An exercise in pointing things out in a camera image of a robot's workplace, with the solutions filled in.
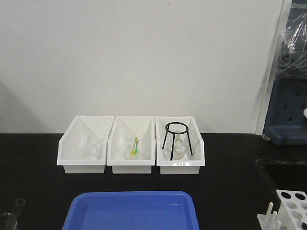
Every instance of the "white test tube rack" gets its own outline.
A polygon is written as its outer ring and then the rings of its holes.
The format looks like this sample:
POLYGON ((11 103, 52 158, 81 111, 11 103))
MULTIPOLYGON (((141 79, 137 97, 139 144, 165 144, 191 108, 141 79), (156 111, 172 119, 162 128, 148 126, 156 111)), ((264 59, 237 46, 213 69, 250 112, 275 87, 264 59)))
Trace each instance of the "white test tube rack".
POLYGON ((276 190, 281 201, 279 211, 269 203, 265 215, 257 218, 262 230, 307 230, 307 195, 300 191, 276 190))

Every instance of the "blue plastic tray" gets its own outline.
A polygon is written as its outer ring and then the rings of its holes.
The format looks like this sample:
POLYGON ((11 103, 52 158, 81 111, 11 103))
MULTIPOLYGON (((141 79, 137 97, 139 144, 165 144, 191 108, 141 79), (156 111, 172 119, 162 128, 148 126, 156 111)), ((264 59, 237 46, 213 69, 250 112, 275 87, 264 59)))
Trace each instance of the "blue plastic tray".
POLYGON ((83 193, 63 230, 199 230, 192 198, 181 191, 83 193))

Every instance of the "clear plastic wrap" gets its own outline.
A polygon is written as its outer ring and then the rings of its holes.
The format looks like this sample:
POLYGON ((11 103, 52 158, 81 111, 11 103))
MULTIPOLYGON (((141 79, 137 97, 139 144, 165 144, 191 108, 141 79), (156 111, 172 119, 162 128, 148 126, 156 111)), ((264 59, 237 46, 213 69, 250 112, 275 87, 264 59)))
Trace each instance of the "clear plastic wrap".
POLYGON ((307 4, 292 4, 276 80, 296 78, 307 80, 307 4))

